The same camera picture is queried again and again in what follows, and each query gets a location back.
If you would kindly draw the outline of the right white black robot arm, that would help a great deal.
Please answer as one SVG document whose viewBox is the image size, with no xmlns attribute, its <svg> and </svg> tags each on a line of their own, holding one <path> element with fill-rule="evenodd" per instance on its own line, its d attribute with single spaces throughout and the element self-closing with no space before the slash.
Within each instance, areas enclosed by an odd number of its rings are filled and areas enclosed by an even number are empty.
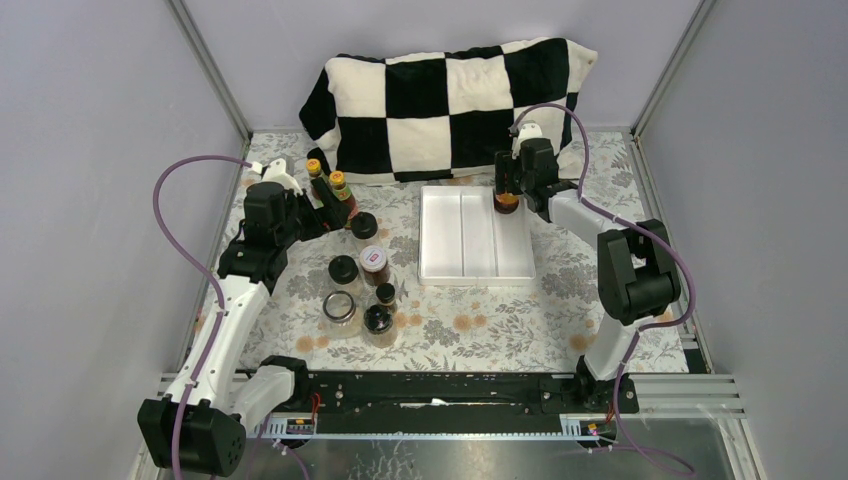
<svg viewBox="0 0 848 480">
<path fill-rule="evenodd" d="M 593 204 L 580 181 L 558 176 L 551 142 L 523 140 L 515 153 L 494 157 L 496 208 L 502 197 L 525 201 L 542 220 L 577 235 L 596 253 L 597 292 L 605 315 L 594 344 L 578 361 L 573 396 L 583 410 L 597 412 L 620 390 L 627 363 L 643 328 L 681 294 L 667 231 L 658 220 L 638 223 Z"/>
</svg>

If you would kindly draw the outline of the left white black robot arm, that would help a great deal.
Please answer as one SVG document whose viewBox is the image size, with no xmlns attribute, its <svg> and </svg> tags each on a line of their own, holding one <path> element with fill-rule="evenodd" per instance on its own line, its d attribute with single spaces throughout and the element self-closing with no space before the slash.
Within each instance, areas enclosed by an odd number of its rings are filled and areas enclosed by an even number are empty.
<svg viewBox="0 0 848 480">
<path fill-rule="evenodd" d="M 138 411 L 153 463 L 175 477 L 231 475 L 245 455 L 248 433 L 275 407 L 296 411 L 309 401 L 302 360 L 273 359 L 238 391 L 233 377 L 249 332 L 288 265 L 288 249 L 344 228 L 351 209 L 326 181 L 300 188 L 288 176 L 250 186 L 243 208 L 240 232 L 219 258 L 217 306 L 202 326 L 200 346 L 163 397 L 144 400 Z"/>
</svg>

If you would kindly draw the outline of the white divided organizer tray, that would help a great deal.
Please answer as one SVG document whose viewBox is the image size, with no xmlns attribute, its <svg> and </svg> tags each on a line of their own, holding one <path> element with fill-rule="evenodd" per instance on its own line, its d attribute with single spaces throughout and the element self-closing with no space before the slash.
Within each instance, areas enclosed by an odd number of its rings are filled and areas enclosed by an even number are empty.
<svg viewBox="0 0 848 480">
<path fill-rule="evenodd" d="M 419 282 L 426 286 L 524 287 L 536 277 L 528 211 L 495 211 L 488 186 L 424 186 Z"/>
</svg>

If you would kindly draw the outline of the red lid chili sauce jar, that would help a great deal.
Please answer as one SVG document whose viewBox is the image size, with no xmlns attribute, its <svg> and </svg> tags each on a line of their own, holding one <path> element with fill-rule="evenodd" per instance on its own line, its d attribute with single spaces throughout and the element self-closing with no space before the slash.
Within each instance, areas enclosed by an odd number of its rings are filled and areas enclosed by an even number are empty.
<svg viewBox="0 0 848 480">
<path fill-rule="evenodd" d="M 493 197 L 494 209 L 500 214 L 511 214 L 518 209 L 520 200 L 520 195 L 513 194 L 509 191 L 495 190 Z"/>
</svg>

